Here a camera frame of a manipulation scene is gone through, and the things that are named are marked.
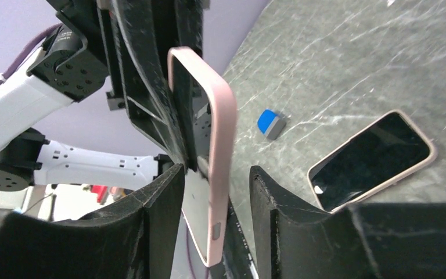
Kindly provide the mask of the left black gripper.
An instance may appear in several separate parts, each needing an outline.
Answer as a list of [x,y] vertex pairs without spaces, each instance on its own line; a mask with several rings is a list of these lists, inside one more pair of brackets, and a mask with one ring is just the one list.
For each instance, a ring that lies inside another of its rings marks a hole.
[[189,166],[174,97],[168,49],[178,39],[175,1],[48,1],[63,23],[52,44],[66,51],[55,66],[59,91],[80,102],[108,76],[98,10],[111,21],[128,117],[174,163]]

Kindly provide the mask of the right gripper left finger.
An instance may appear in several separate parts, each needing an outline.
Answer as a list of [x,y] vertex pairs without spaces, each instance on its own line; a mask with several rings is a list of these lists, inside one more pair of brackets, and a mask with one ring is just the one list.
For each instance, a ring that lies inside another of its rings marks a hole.
[[78,220],[0,210],[0,278],[170,278],[184,186],[175,164]]

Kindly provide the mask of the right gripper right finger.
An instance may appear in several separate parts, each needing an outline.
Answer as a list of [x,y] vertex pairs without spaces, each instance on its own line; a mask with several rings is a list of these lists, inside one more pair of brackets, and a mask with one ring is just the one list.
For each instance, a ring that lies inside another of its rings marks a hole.
[[260,278],[446,278],[446,203],[356,203],[326,213],[249,173]]

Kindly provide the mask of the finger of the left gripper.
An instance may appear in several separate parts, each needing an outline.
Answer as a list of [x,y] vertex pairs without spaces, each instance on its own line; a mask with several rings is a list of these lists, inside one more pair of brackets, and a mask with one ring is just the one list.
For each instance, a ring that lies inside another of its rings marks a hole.
[[175,14],[178,45],[203,56],[203,1],[176,0]]

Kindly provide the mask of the pink phone case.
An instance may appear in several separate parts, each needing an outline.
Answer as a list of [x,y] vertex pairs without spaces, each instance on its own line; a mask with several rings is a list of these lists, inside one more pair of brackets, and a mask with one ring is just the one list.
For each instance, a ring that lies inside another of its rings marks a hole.
[[212,267],[221,261],[224,246],[238,106],[229,84],[187,46],[171,48],[168,52],[168,82],[171,91],[173,58],[177,58],[189,70],[208,97],[211,139],[207,161],[209,184],[207,261],[203,262],[200,258],[206,267]]

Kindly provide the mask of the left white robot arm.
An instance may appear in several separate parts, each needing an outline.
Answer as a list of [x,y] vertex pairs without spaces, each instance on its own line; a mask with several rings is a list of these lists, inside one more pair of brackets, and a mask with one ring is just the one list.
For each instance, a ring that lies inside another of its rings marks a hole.
[[[39,33],[0,74],[0,191],[88,183],[138,189],[173,163],[196,170],[192,83],[170,90],[168,52],[202,54],[208,1],[50,1],[60,23]],[[110,110],[165,155],[91,151],[47,139],[34,124],[79,103],[106,79]]]

